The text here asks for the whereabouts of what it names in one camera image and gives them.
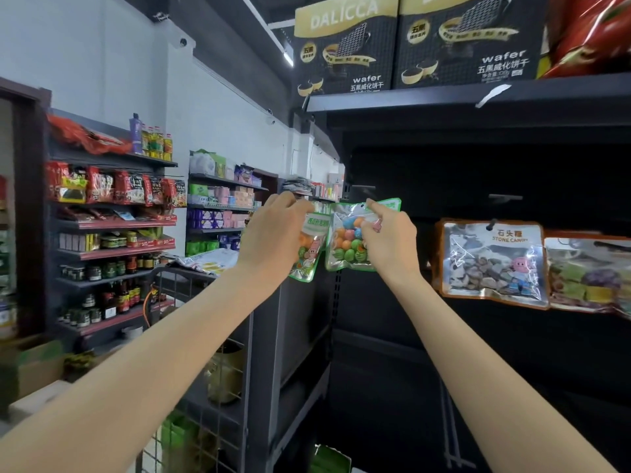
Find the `hand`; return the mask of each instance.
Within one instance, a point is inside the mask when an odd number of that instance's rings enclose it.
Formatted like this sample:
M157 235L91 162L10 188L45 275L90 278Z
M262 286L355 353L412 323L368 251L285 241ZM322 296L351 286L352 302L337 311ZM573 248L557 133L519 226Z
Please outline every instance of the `hand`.
M296 201L291 192L272 194L250 219L235 268L257 275L274 291L296 261L305 215L313 211L311 202Z
M381 230L375 232L371 222L362 222L362 238L368 258L386 283L406 275L420 275L416 253L416 227L406 213L367 199L368 208L381 219Z

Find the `green candy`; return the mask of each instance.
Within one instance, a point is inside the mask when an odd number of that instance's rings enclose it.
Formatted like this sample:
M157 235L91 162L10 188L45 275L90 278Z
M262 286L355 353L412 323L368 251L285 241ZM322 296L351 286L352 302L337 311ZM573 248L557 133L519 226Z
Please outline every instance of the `green candy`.
M357 262L366 262L366 259L368 258L368 255L366 254L366 251L363 252L355 252L355 260Z
M344 253L344 260L346 262L354 262L355 261L355 251L353 249L349 249Z

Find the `finger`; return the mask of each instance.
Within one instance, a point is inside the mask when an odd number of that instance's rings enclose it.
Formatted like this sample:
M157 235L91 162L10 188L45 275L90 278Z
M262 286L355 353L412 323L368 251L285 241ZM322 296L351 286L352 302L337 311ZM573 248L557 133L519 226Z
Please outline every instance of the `finger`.
M296 201L296 203L290 207L291 210L296 212L296 215L300 219L304 219L305 215L312 213L316 208L314 207L313 202L309 202L305 199L300 199Z
M296 198L294 197L293 192L284 191L284 192L281 192L280 196L278 196L278 199L276 199L276 202L274 202L274 208L282 209L285 207L289 207L292 204L295 204L295 202L296 202Z
M373 199L366 199L366 205L373 213L377 214L379 217L384 217L386 219L395 213L395 211L393 211L389 207L386 207L383 204L379 204Z
M274 201L276 200L276 198L278 197L278 194L272 194L271 196L268 197L268 199L265 201L265 204L263 204L264 206L271 206Z
M377 234L372 228L372 222L362 222L362 239L364 239L367 244L369 244L370 240L374 239L377 235L379 234Z

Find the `right hand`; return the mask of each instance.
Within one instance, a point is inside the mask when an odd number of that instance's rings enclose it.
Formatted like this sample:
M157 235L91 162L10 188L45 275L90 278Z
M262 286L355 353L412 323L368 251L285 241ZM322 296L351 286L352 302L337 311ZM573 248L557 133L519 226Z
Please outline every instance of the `right hand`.
M400 276L420 275L416 253L416 226L406 213L399 213L366 200L367 207L381 218L381 230L375 232L371 222L362 222L362 238L368 258L386 282Z

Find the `dalicca box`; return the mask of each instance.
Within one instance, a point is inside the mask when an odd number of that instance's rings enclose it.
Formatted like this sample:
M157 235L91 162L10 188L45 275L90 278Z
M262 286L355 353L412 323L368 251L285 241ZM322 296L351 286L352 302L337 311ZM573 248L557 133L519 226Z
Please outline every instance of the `dalicca box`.
M326 0L296 10L293 87L316 94L390 89L399 0Z
M548 0L401 0L393 86L534 79Z

